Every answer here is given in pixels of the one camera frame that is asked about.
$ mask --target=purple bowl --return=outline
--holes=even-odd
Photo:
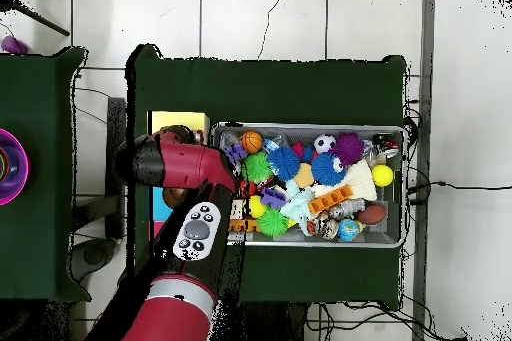
[[[0,128],[0,206],[21,192],[29,171],[30,162],[20,142]]]

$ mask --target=basketball toy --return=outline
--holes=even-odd
[[[240,141],[242,142],[242,147],[248,153],[256,153],[261,149],[263,143],[261,135],[253,131],[245,132],[242,138],[240,138]]]

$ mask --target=green cloth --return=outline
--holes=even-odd
[[[70,87],[84,50],[0,55],[0,127],[30,159],[21,194],[0,206],[0,298],[87,300],[68,275],[71,232]]]
[[[165,60],[139,46],[129,59],[135,137],[147,112],[205,113],[221,121],[402,126],[405,61]],[[136,191],[136,254],[148,242],[148,192]],[[235,259],[228,247],[227,261]],[[398,306],[399,249],[246,247],[243,301],[381,300]]]

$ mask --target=tennis ball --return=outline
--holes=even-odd
[[[260,218],[267,210],[267,206],[265,204],[261,204],[260,196],[252,196],[249,199],[249,210],[251,211],[251,216],[253,218]]]
[[[386,187],[393,182],[393,171],[386,165],[377,165],[372,169],[372,177],[377,187]]]

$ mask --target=toy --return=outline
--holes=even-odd
[[[186,196],[186,190],[183,188],[163,188],[162,198],[167,207],[174,209],[181,204]]]
[[[249,198],[250,196],[256,194],[257,191],[258,190],[254,182],[249,182],[245,179],[240,181],[240,197]]]
[[[314,145],[309,144],[306,146],[306,148],[304,148],[304,151],[302,152],[302,159],[300,161],[302,163],[311,164],[317,157],[318,153],[316,152]]]
[[[311,172],[311,165],[307,163],[301,163],[299,166],[299,172],[297,172],[297,175],[295,175],[293,179],[299,188],[305,188],[307,186],[313,185],[315,179],[313,178],[313,173]]]
[[[336,145],[330,152],[340,158],[343,166],[348,166],[361,159],[363,150],[363,140],[355,132],[352,132],[349,134],[339,134],[336,139]]]
[[[341,203],[343,200],[346,200],[351,195],[351,188],[348,185],[345,185],[336,190],[330,191],[327,194],[324,194],[318,198],[315,198],[314,200],[309,202],[308,207],[311,213],[319,213],[324,209],[329,209],[335,204]]]
[[[344,200],[329,209],[329,216],[340,220],[351,217],[354,213],[365,209],[365,202],[362,198],[356,200]]]
[[[27,182],[30,162],[14,135],[0,129],[0,206],[14,200]]]
[[[320,231],[322,238],[334,240],[338,236],[338,225],[338,222],[334,219],[327,219]]]
[[[377,134],[373,136],[373,143],[377,148],[377,154],[384,154],[387,158],[398,154],[398,144],[391,134]]]
[[[273,177],[273,176],[271,176],[270,178],[267,178],[267,179],[265,179],[265,180],[263,180],[263,181],[261,181],[261,182],[258,182],[258,183],[256,184],[256,189],[257,189],[258,191],[261,191],[261,190],[262,190],[263,188],[265,188],[267,185],[271,184],[273,180],[274,180],[274,177]]]
[[[233,144],[230,147],[224,147],[223,151],[226,153],[226,156],[228,156],[228,159],[233,166],[235,166],[239,160],[247,157],[247,152],[244,150],[242,145],[238,143]]]
[[[230,219],[243,219],[245,213],[245,200],[236,198],[231,202],[231,215]]]
[[[334,154],[322,153],[311,165],[311,171],[315,180],[323,185],[336,185],[340,183],[345,172],[338,159]]]
[[[263,143],[261,135],[253,131],[245,132],[240,138],[240,141],[243,148],[245,148],[248,153],[257,153]]]
[[[291,149],[295,152],[300,161],[302,161],[302,155],[304,154],[304,146],[300,141],[293,144]]]
[[[279,210],[269,207],[263,216],[258,218],[258,226],[261,232],[269,237],[283,235],[288,229],[288,218]]]
[[[313,144],[318,154],[327,153],[336,145],[336,139],[332,135],[320,135]]]
[[[242,176],[255,183],[264,181],[272,176],[272,169],[263,152],[249,154],[242,162]]]
[[[372,169],[372,177],[377,187],[387,187],[393,182],[393,171],[389,166],[377,165]]]
[[[28,54],[28,45],[11,35],[2,40],[2,50],[10,54]]]
[[[286,182],[292,179],[299,171],[299,158],[290,147],[279,147],[267,155],[272,171],[277,177]]]
[[[352,219],[343,219],[338,225],[338,237],[341,241],[352,241],[363,230],[361,222]]]
[[[311,189],[314,191],[315,196],[318,197],[341,188],[344,185],[348,185],[352,190],[352,196],[350,197],[352,199],[364,198],[367,201],[377,200],[377,191],[373,183],[372,171],[364,159],[350,166],[347,169],[345,178],[343,178],[343,181],[339,184],[333,187],[314,185]]]
[[[267,210],[267,206],[261,203],[260,196],[252,196],[249,199],[249,210],[251,211],[251,216],[257,219],[263,216],[263,213]]]
[[[284,195],[270,188],[263,188],[261,193],[263,194],[261,204],[266,204],[274,209],[279,209],[286,202]]]
[[[286,190],[291,195],[291,199],[281,207],[280,212],[289,219],[297,221],[304,235],[309,237],[311,234],[307,229],[307,221],[313,219],[313,215],[309,211],[308,203],[315,198],[315,194],[310,188],[306,188],[292,195],[291,189],[288,188],[288,185],[293,185],[291,182],[295,183],[295,181],[289,181],[289,183],[286,184]]]
[[[355,219],[365,225],[377,225],[380,221],[384,220],[387,215],[387,210],[380,204],[370,204],[355,214]]]
[[[256,219],[245,218],[245,219],[230,219],[229,220],[229,231],[234,232],[261,232],[260,227]]]

